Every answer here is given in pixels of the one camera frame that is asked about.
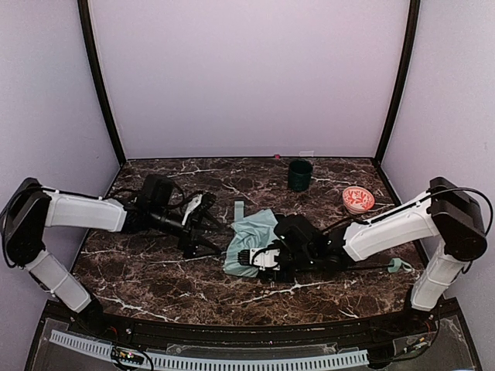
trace marble table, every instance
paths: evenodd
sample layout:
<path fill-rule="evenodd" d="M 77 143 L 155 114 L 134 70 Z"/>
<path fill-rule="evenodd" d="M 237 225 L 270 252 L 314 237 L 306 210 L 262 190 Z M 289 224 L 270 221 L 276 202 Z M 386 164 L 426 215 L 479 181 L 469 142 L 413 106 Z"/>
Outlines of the marble table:
<path fill-rule="evenodd" d="M 187 193 L 217 195 L 211 213 L 234 219 L 234 201 L 244 200 L 245 215 L 270 208 L 301 213 L 323 228 L 347 216 L 342 191 L 369 189 L 373 216 L 393 208 L 390 195 L 369 159 L 311 158 L 311 186 L 287 190 L 290 158 L 188 158 L 134 160 L 122 168 L 113 190 L 139 189 L 147 174 L 172 177 Z M 232 232 L 206 235 L 226 249 Z M 401 310 L 410 285 L 423 270 L 412 243 L 395 247 L 360 265 L 388 264 L 400 257 L 412 272 L 347 271 L 300 274 L 296 284 L 266 284 L 228 276 L 224 255 L 182 259 L 177 239 L 147 231 L 135 235 L 91 231 L 73 269 L 100 299 L 107 313 L 193 325 L 299 325 L 364 318 Z"/>

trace green cup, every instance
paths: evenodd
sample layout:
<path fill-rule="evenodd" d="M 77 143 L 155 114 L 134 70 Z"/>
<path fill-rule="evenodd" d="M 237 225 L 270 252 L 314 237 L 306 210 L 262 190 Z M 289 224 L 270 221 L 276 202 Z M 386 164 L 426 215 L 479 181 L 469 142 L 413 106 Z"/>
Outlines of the green cup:
<path fill-rule="evenodd" d="M 311 182 L 312 165 L 306 160 L 294 160 L 288 166 L 288 188 L 295 192 L 306 191 Z"/>

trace small red object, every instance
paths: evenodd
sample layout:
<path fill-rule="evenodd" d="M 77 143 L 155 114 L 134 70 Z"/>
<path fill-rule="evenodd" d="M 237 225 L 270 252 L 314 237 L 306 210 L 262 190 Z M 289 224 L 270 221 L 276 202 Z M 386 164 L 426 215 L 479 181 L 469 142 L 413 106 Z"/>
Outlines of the small red object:
<path fill-rule="evenodd" d="M 343 190 L 343 204 L 351 214 L 362 214 L 374 206 L 374 197 L 367 189 L 353 186 Z"/>

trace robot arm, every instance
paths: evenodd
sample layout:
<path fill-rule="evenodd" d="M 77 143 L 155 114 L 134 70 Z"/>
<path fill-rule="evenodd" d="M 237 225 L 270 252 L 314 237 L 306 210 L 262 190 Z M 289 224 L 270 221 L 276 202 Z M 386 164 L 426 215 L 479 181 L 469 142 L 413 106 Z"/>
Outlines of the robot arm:
<path fill-rule="evenodd" d="M 170 186 L 166 177 L 150 175 L 135 201 L 123 205 L 115 199 L 44 189 L 36 179 L 26 179 L 0 214 L 7 264 L 10 260 L 25 267 L 90 323 L 89 317 L 102 313 L 101 305 L 46 251 L 44 228 L 78 226 L 133 233 L 151 227 L 178 236 L 185 257 L 193 257 L 198 244 L 217 249 L 197 236 L 193 228 L 205 228 L 201 224 L 204 217 L 215 223 L 207 211 L 214 196 L 204 193 L 189 199 L 183 204 L 187 204 L 185 215 L 180 216 L 167 207 Z M 410 202 L 328 234 L 316 229 L 304 216 L 287 216 L 275 227 L 279 240 L 266 249 L 241 251 L 239 263 L 259 267 L 274 279 L 287 281 L 296 271 L 344 271 L 357 261 L 402 243 L 440 236 L 437 250 L 411 295 L 413 308 L 429 311 L 459 272 L 486 250 L 480 205 L 455 188 L 444 178 L 433 179 L 430 189 Z"/>
<path fill-rule="evenodd" d="M 0 214 L 5 261 L 10 267 L 25 268 L 48 288 L 51 295 L 78 313 L 97 332 L 102 321 L 101 305 L 46 250 L 43 243 L 45 227 L 76 226 L 127 233 L 156 228 L 178 236 L 185 256 L 193 257 L 199 244 L 218 249 L 195 230 L 195 227 L 205 227 L 201 223 L 204 217 L 217 222 L 208 213 L 214 196 L 197 192 L 191 200 L 184 200 L 186 212 L 180 216 L 167 207 L 172 187 L 166 177 L 150 175 L 136 200 L 123 205 L 116 199 L 46 189 L 36 179 L 27 178 Z"/>
<path fill-rule="evenodd" d="M 413 309 L 430 311 L 460 271 L 486 251 L 480 205 L 456 188 L 444 178 L 433 179 L 427 192 L 408 203 L 329 234 L 301 215 L 288 216 L 275 227 L 279 240 L 261 253 L 240 252 L 239 263 L 257 266 L 272 279 L 290 281 L 296 271 L 344 271 L 400 244 L 440 237 L 411 293 Z"/>

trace purple wall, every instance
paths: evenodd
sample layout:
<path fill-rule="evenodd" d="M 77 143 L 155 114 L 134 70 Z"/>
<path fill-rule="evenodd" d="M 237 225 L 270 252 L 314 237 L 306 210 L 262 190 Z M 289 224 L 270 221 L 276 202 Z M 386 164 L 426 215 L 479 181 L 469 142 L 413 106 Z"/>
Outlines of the purple wall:
<path fill-rule="evenodd" d="M 495 202 L 495 2 L 422 3 L 418 35 L 384 169 L 402 200 L 443 175 Z M 495 364 L 495 234 L 448 291 L 457 296 L 480 358 Z"/>
<path fill-rule="evenodd" d="M 129 158 L 372 156 L 407 0 L 97 0 Z"/>
<path fill-rule="evenodd" d="M 0 2 L 0 92 L 0 209 L 28 176 L 60 189 L 107 189 L 118 163 L 87 64 L 77 2 Z M 70 266 L 83 234 L 56 228 L 44 240 Z M 47 295 L 3 261 L 0 292 L 1 368 L 21 370 Z"/>

